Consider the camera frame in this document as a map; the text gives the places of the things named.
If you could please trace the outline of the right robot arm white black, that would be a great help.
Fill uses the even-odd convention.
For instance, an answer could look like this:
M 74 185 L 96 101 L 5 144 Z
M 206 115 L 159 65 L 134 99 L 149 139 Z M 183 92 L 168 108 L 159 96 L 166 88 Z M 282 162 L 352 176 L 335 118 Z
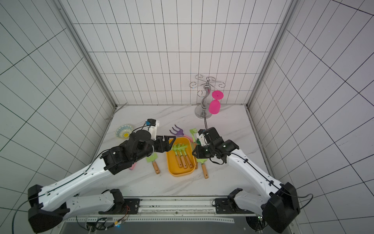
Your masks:
M 218 158 L 242 173 L 258 194 L 237 189 L 231 196 L 237 207 L 260 215 L 277 233 L 282 233 L 300 214 L 296 188 L 291 183 L 282 184 L 245 155 L 231 140 L 224 141 L 214 127 L 199 130 L 194 135 L 197 143 L 192 154 L 200 159 Z

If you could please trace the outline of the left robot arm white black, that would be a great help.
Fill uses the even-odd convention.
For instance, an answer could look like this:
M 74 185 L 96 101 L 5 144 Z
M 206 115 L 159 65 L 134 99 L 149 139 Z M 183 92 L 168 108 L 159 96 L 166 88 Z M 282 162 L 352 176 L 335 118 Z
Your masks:
M 154 130 L 139 130 L 120 145 L 104 150 L 98 159 L 67 178 L 48 186 L 30 187 L 28 221 L 32 230 L 43 233 L 70 217 L 94 212 L 104 215 L 123 213 L 127 204 L 119 189 L 87 197 L 79 194 L 153 153 L 170 151 L 175 140 L 175 136 L 158 136 Z

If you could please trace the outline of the green rake wooden handle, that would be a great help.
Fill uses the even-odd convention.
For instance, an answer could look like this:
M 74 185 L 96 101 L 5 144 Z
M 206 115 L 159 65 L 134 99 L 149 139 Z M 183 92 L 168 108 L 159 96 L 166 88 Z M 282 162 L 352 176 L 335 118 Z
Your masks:
M 188 149 L 190 148 L 190 145 L 188 145 L 188 144 L 184 144 L 184 145 L 182 146 L 182 148 L 183 148 L 183 153 L 184 153 L 184 155 L 185 155 L 185 158 L 186 158 L 186 160 L 187 160 L 187 163 L 188 163 L 188 165 L 189 165 L 189 168 L 193 168 L 193 163 L 192 163 L 192 161 L 191 161 L 191 159 L 190 159 L 190 156 L 188 155 Z
M 180 156 L 178 155 L 176 144 L 173 144 L 172 150 L 174 151 L 174 154 L 175 154 L 175 157 L 176 157 L 179 168 L 182 168 L 183 164 L 182 164 Z
M 185 147 L 184 144 L 178 144 L 177 145 L 177 150 L 179 151 L 179 153 L 181 155 L 181 160 L 182 160 L 183 167 L 185 169 L 187 169 L 187 167 L 188 167 L 187 158 L 186 158 L 187 153 L 186 153 L 185 149 L 186 149 L 186 147 Z

